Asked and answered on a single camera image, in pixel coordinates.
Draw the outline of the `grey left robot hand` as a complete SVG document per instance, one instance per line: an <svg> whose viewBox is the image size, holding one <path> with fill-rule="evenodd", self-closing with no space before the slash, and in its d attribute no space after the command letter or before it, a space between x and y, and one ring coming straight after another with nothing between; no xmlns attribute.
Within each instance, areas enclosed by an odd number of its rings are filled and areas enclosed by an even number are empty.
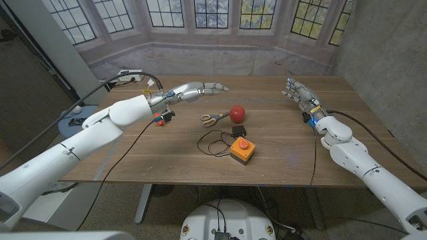
<svg viewBox="0 0 427 240"><path fill-rule="evenodd" d="M179 102L193 102L202 96L218 95L229 89L221 83L190 82L163 93L154 93L148 101L152 113L165 111L168 106Z"/></svg>

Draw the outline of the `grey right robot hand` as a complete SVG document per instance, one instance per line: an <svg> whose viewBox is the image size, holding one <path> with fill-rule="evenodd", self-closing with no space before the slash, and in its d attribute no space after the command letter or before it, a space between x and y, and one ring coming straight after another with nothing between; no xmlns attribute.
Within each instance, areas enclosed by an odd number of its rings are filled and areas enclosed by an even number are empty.
<svg viewBox="0 0 427 240"><path fill-rule="evenodd" d="M315 122L328 116L316 93L293 78L287 79L286 91L282 91L282 94L295 101L302 112Z"/></svg>

